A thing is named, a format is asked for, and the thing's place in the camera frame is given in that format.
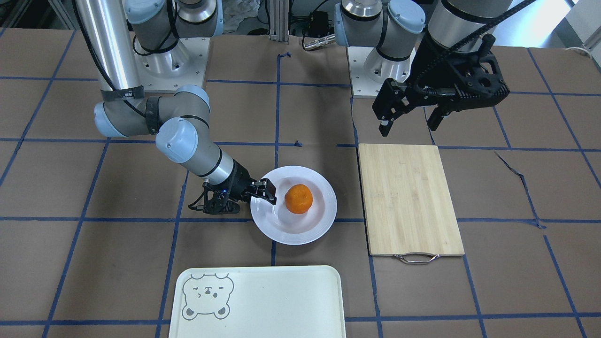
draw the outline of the cartoon bear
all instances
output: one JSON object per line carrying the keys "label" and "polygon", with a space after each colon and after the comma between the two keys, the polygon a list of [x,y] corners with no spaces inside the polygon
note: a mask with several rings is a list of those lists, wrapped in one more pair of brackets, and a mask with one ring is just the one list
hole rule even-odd
{"label": "cartoon bear", "polygon": [[183,293],[186,305],[182,316],[186,320],[193,320],[200,315],[214,315],[223,319],[230,314],[227,302],[234,290],[234,281],[228,274],[221,277],[219,274],[194,277],[193,274],[184,282]]}

